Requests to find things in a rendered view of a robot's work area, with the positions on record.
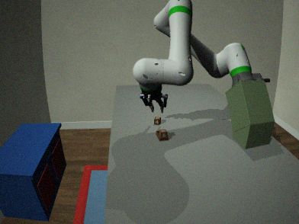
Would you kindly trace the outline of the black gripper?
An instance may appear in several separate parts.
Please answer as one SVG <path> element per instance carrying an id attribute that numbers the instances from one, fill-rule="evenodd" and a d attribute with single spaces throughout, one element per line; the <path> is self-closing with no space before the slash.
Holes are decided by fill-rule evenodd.
<path id="1" fill-rule="evenodd" d="M 153 98 L 150 98 L 149 102 L 147 100 L 147 96 L 145 96 L 143 93 L 140 93 L 140 98 L 143 100 L 143 103 L 146 105 L 146 106 L 149 106 L 151 108 L 151 111 L 153 112 L 154 111 L 154 106 L 153 106 L 153 103 L 152 103 L 152 100 L 155 100 L 156 102 L 158 102 L 159 106 L 160 106 L 160 109 L 161 109 L 161 112 L 163 113 L 163 108 L 166 107 L 166 104 L 167 104 L 167 99 L 168 99 L 168 95 L 163 95 L 161 92 L 159 95 L 153 97 Z M 164 103 L 162 102 L 161 98 L 163 98 L 164 100 Z"/>

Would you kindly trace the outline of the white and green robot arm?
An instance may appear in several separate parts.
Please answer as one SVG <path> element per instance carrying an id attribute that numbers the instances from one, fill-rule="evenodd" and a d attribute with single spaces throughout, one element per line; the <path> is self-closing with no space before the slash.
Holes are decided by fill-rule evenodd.
<path id="1" fill-rule="evenodd" d="M 154 26 L 170 37 L 170 48 L 168 59 L 143 58 L 133 67 L 133 76 L 148 99 L 159 95 L 162 85 L 183 86 L 192 80 L 194 70 L 191 55 L 214 78 L 222 78 L 230 73 L 232 86 L 240 80 L 270 82 L 270 78 L 252 73 L 242 44 L 231 43 L 216 54 L 191 33 L 191 0 L 169 0 L 155 16 Z"/>

